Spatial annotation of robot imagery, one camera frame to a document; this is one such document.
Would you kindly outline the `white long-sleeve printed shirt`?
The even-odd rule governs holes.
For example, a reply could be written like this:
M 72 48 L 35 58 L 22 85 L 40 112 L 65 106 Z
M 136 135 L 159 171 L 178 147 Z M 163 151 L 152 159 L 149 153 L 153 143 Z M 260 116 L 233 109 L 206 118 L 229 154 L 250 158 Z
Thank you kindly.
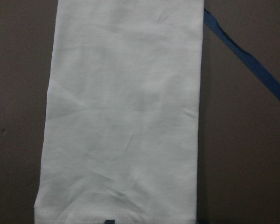
M 58 2 L 35 223 L 196 223 L 203 8 Z

